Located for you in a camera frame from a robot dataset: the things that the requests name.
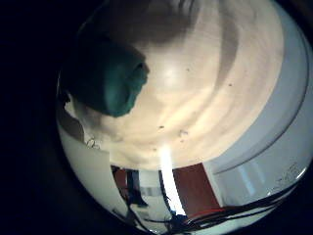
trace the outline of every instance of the dark spot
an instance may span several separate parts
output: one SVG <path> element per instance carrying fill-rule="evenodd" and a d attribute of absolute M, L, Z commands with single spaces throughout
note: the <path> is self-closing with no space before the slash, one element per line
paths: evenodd
<path fill-rule="evenodd" d="M 180 130 L 179 131 L 179 137 L 182 137 L 183 135 L 188 135 L 189 133 L 188 133 L 188 131 L 186 131 L 186 130 Z"/>

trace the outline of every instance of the green object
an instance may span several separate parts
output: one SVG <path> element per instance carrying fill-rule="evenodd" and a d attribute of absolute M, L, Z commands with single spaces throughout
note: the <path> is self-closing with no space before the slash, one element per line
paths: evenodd
<path fill-rule="evenodd" d="M 77 43 L 61 71 L 61 86 L 86 106 L 121 117 L 147 82 L 143 64 L 143 58 L 107 39 Z"/>

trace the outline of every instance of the cable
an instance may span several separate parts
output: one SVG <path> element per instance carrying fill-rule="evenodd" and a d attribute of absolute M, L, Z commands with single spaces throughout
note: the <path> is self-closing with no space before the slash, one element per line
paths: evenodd
<path fill-rule="evenodd" d="M 165 233 L 164 235 L 172 235 L 175 233 L 184 233 L 184 232 L 190 232 L 190 231 L 195 231 L 199 229 L 205 229 L 205 228 L 218 225 L 228 220 L 250 217 L 250 216 L 254 216 L 263 212 L 273 210 L 285 200 L 285 198 L 282 198 L 282 197 L 285 194 L 287 194 L 289 191 L 291 191 L 296 185 L 297 183 L 294 183 L 292 186 L 282 190 L 281 192 L 277 194 L 274 194 L 264 199 L 260 199 L 256 202 L 253 202 L 247 205 L 229 209 L 227 211 L 221 211 L 221 212 L 216 212 L 213 214 L 205 215 L 205 216 L 199 217 L 191 221 L 187 220 L 187 223 L 181 224 L 180 228 L 172 229 L 169 232 Z M 266 209 L 253 212 L 253 213 L 234 216 L 239 213 L 248 212 L 248 211 L 255 210 L 255 209 L 262 209 L 262 208 L 266 208 Z"/>

